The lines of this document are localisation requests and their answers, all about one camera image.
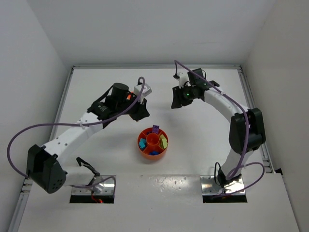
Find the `teal long lego brick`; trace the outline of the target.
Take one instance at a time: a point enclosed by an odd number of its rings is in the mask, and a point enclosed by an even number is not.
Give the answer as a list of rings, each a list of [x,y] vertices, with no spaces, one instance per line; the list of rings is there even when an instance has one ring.
[[[146,147],[144,142],[139,142],[140,149],[144,149]]]

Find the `lime green purple lego brick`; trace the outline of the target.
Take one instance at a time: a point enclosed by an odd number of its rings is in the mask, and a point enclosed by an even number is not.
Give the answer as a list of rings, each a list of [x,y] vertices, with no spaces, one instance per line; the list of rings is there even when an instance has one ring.
[[[167,139],[161,139],[161,147],[163,149],[166,149],[168,147],[168,141]]]

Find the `blue round lego piece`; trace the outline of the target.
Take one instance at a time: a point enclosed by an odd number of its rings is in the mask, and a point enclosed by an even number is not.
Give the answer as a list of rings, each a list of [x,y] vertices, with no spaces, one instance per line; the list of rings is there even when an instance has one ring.
[[[149,155],[152,155],[152,156],[154,156],[154,155],[158,155],[159,154],[159,152],[158,151],[151,151],[150,153],[149,153]]]

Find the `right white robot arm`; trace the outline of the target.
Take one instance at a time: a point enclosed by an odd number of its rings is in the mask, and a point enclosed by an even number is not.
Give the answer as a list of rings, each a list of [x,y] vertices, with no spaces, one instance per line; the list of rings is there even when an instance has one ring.
[[[230,152],[214,180],[224,187],[239,179],[250,155],[266,141],[261,110],[241,105],[227,96],[217,82],[206,80],[202,69],[178,72],[173,77],[178,81],[172,89],[173,109],[200,99],[213,106],[229,122]]]

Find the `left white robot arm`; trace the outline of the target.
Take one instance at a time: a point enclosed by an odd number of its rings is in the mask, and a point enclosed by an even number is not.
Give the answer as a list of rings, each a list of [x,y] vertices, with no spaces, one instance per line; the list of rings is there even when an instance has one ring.
[[[120,115],[129,115],[135,121],[149,117],[145,97],[151,92],[151,87],[142,82],[134,86],[133,92],[125,84],[114,83],[91,104],[76,126],[44,145],[33,145],[28,150],[28,177],[49,194],[62,186],[94,189],[104,181],[100,173],[80,157],[76,159],[78,167],[66,167],[66,159]]]

